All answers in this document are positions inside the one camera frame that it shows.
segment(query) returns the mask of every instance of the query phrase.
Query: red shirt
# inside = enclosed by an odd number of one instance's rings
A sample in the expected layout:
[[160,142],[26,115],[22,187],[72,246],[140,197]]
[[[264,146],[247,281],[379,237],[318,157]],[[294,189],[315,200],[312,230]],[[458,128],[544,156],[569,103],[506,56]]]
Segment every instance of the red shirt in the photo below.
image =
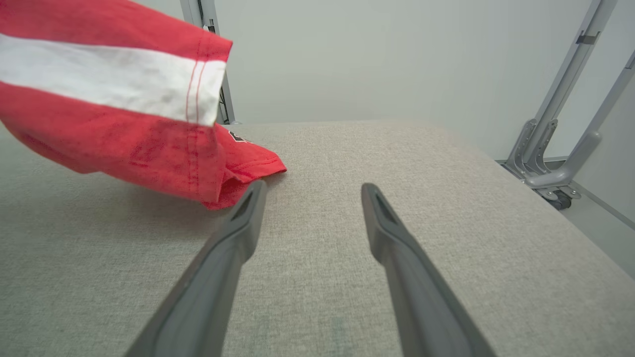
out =
[[286,168],[215,122],[230,48],[127,0],[4,0],[0,119],[71,170],[231,206]]

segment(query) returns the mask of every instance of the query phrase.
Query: floor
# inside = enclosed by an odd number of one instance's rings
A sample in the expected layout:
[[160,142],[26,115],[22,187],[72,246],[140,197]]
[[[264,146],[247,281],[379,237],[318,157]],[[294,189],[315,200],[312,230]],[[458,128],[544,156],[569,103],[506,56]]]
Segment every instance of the floor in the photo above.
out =
[[587,196],[560,211],[635,280],[635,231]]

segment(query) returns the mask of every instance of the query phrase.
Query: gray fabric surface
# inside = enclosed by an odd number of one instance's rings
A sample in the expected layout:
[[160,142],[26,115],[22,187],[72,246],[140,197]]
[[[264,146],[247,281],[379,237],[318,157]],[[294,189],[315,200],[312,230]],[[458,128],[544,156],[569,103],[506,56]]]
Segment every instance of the gray fabric surface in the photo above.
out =
[[[225,356],[399,356],[374,182],[501,356],[632,356],[635,283],[512,175],[413,124],[232,126],[277,152]],[[227,213],[78,175],[0,130],[0,355],[120,356]]]

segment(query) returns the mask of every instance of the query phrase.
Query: white stripe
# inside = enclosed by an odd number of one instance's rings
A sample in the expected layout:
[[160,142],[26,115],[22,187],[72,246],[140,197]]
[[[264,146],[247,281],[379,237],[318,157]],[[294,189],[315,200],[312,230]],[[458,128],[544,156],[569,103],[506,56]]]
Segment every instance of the white stripe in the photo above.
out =
[[225,62],[203,64],[159,51],[0,34],[2,82],[191,123],[198,112],[199,124],[211,126]]

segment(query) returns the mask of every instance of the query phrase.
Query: caster wheel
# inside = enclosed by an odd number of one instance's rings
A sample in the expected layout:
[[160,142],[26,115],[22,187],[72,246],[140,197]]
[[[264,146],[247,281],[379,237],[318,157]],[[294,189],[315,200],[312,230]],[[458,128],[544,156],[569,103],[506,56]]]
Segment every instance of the caster wheel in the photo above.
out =
[[565,195],[564,192],[557,190],[554,191],[554,194],[558,196],[558,199],[555,201],[547,200],[547,202],[549,202],[555,209],[561,211],[571,207],[571,198]]

